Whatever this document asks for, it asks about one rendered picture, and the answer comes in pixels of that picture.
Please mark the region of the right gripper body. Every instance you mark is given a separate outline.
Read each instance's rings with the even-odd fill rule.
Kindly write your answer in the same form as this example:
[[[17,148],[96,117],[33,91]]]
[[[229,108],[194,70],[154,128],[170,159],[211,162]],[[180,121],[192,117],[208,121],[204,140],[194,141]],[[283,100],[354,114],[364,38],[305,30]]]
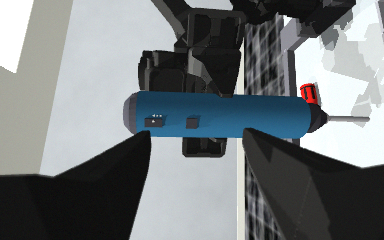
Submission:
[[[243,11],[194,8],[188,14],[187,46],[239,49],[243,43],[246,16]],[[186,93],[213,93],[200,77],[187,73]],[[209,138],[182,137],[182,154],[193,158],[221,158],[226,142]]]

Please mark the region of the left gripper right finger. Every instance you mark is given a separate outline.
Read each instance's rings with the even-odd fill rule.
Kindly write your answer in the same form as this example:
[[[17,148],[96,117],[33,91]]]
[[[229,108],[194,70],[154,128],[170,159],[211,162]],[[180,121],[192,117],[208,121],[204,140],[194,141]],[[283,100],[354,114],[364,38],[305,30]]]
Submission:
[[[384,240],[384,164],[356,166],[254,128],[242,146],[283,240]]]

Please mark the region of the red screwdriver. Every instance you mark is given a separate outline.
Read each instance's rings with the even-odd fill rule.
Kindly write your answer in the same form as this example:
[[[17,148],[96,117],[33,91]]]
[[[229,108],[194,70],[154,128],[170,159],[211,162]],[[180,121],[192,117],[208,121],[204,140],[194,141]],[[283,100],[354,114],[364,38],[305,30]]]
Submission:
[[[316,89],[314,84],[312,83],[304,84],[300,87],[300,91],[301,91],[301,97],[304,98],[307,101],[307,103],[314,103],[318,107],[320,107],[318,105],[317,94],[316,94]]]

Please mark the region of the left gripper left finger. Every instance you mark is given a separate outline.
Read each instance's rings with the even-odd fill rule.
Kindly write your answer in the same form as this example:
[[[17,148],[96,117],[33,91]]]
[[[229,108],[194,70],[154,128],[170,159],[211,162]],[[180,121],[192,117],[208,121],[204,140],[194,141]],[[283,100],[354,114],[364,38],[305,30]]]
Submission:
[[[0,240],[129,240],[151,147],[143,130],[56,176],[0,175]]]

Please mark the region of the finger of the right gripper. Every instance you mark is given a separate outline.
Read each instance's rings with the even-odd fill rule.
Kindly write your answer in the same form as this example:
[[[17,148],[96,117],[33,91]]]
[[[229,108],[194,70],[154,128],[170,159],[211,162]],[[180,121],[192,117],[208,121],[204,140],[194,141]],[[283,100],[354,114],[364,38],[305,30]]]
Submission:
[[[206,138],[206,137],[192,137],[192,138]],[[211,139],[214,142],[224,143],[224,142],[226,142],[227,138],[209,138],[209,139]]]
[[[232,98],[241,55],[239,49],[193,46],[188,52],[187,73],[202,78],[219,97]]]

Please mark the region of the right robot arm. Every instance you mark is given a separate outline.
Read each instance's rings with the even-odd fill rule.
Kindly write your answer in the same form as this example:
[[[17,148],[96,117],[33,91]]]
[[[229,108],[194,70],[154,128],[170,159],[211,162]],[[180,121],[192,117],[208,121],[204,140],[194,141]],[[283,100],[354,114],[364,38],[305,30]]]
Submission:
[[[151,0],[171,25],[175,36],[174,52],[142,51],[138,63],[141,91],[186,92],[188,70],[188,14],[194,9],[184,0]],[[278,12],[303,23],[323,0],[229,0],[233,11],[243,11],[247,23],[260,25],[270,21]]]

